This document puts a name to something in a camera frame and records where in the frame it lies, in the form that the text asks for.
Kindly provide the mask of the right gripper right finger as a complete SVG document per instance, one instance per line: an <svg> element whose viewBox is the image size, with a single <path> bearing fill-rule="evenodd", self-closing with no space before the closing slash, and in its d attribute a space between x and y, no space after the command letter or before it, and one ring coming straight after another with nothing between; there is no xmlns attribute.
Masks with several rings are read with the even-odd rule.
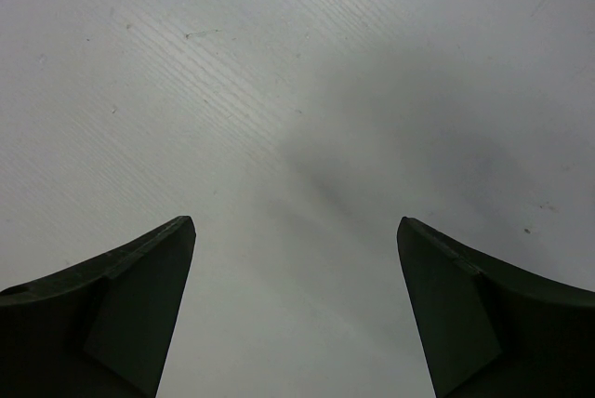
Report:
<svg viewBox="0 0 595 398"><path fill-rule="evenodd" d="M397 246L436 396L593 396L593 292L418 219L401 219Z"/></svg>

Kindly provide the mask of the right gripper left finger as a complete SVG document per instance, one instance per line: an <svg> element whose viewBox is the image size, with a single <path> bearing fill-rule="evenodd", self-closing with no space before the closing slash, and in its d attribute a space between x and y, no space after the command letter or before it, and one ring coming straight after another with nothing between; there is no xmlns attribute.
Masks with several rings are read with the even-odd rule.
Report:
<svg viewBox="0 0 595 398"><path fill-rule="evenodd" d="M1 293L4 397L156 396L192 264L180 216Z"/></svg>

